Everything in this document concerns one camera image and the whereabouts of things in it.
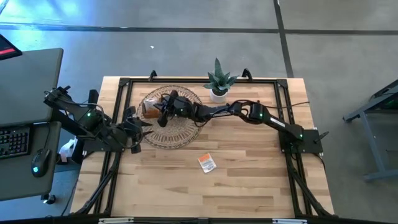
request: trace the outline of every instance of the concrete floor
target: concrete floor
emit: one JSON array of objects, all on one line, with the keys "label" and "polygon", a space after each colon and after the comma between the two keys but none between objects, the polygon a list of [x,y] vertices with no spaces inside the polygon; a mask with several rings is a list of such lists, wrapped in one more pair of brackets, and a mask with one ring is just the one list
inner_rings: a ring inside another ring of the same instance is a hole
[{"label": "concrete floor", "polygon": [[[394,0],[280,0],[286,29],[398,30]],[[9,0],[0,26],[10,23],[109,27],[277,29],[273,0]],[[180,32],[72,32],[20,30],[0,33],[21,50],[62,47],[59,85],[71,85],[76,101],[100,89],[105,75],[206,75],[218,57],[232,74],[283,77],[279,34]],[[287,35],[294,77],[305,79],[314,123],[330,131],[323,140],[335,213],[383,222],[398,220],[398,179],[364,182],[376,171],[361,123],[341,119],[397,78],[396,35]],[[60,215],[76,176],[58,173],[57,206],[35,198],[0,202],[0,220]],[[12,210],[29,204],[35,210]]]}]

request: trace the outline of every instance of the wooden tabletop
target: wooden tabletop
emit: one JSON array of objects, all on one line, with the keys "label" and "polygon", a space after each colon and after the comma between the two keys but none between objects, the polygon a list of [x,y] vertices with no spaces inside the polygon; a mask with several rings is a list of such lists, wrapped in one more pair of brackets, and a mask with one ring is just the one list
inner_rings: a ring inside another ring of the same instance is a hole
[{"label": "wooden tabletop", "polygon": [[[120,77],[104,77],[98,103],[112,116]],[[308,101],[304,80],[288,78],[292,104]],[[169,83],[135,83],[131,104],[138,106],[152,90]],[[200,83],[178,83],[195,92],[203,104],[215,106]],[[118,122],[121,122],[123,91]],[[267,84],[235,84],[228,93],[235,100],[260,100],[276,106],[274,87]],[[277,116],[276,110],[270,109]],[[313,128],[308,104],[293,107],[297,124]],[[180,149],[157,149],[146,142],[142,152],[123,153],[114,195],[112,216],[126,217],[231,217],[291,218],[294,216],[285,156],[278,132],[266,125],[252,125],[228,116],[212,119],[199,137]],[[205,174],[198,158],[210,153],[217,168]],[[83,161],[71,212],[89,199],[100,179],[104,153]],[[319,158],[303,154],[310,190],[333,213],[325,172]],[[300,207],[304,211],[302,194]],[[108,187],[103,197],[104,208]]]}]

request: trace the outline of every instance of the black keyboard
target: black keyboard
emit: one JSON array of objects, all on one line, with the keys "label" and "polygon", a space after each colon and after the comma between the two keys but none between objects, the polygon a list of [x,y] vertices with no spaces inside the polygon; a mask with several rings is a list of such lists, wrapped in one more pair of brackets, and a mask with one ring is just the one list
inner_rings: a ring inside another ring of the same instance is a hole
[{"label": "black keyboard", "polygon": [[0,159],[28,155],[30,127],[0,128]]}]

